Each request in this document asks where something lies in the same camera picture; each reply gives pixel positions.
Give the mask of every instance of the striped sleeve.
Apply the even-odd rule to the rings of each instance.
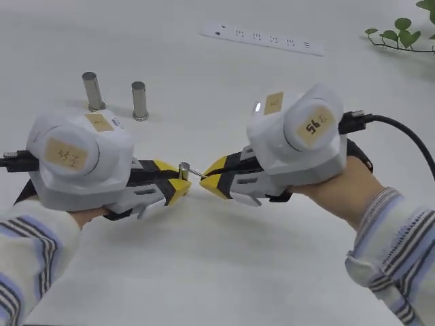
[[[346,269],[404,325],[435,325],[435,211],[387,188],[368,206]]]
[[[70,214],[36,200],[20,202],[0,217],[0,326],[24,322],[66,270],[79,233]]]

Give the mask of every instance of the small metal pin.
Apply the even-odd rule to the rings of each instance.
[[[82,75],[82,79],[84,83],[84,89],[86,90],[86,95],[88,96],[89,111],[95,112],[105,109],[106,104],[101,98],[97,75],[93,72],[88,71],[87,73],[84,73]]]
[[[179,171],[179,178],[183,179],[183,180],[189,179],[189,173],[193,173],[194,175],[197,175],[198,177],[201,177],[202,179],[207,178],[206,175],[203,175],[203,174],[199,173],[198,171],[192,170],[190,168],[190,164],[188,164],[187,162],[181,162],[178,166],[178,171]]]
[[[142,81],[135,81],[131,84],[133,92],[133,118],[137,121],[143,121],[150,116],[147,110],[147,95],[145,84]]]

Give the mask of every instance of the paper label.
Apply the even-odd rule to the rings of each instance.
[[[335,118],[327,107],[318,107],[297,130],[300,138],[307,146],[312,146],[329,127],[335,124]]]
[[[45,152],[47,162],[62,166],[74,171],[81,171],[84,168],[88,152],[77,146],[64,143],[55,138],[48,139]]]
[[[283,107],[284,92],[270,94],[266,98],[264,115],[280,112]]]
[[[114,127],[104,118],[102,114],[86,114],[89,122],[94,126],[97,132],[113,131]]]

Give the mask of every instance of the black cable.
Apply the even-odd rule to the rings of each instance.
[[[413,142],[420,149],[421,153],[426,159],[426,162],[429,165],[430,172],[432,173],[432,176],[435,180],[435,161],[432,155],[430,155],[429,149],[426,147],[426,145],[424,145],[423,141],[415,134],[415,132],[413,132],[410,128],[408,128],[404,124],[401,124],[399,121],[396,121],[395,119],[391,119],[390,117],[384,117],[383,115],[367,114],[364,116],[364,121],[367,123],[373,121],[383,122],[384,124],[389,124],[390,126],[393,126],[398,130],[402,131],[403,133],[407,134],[408,137],[411,138]]]

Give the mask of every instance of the outlet socket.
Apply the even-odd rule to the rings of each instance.
[[[323,45],[302,37],[289,37],[257,30],[242,29],[221,22],[208,22],[200,32],[202,36],[240,43],[266,46],[291,52],[323,56]]]

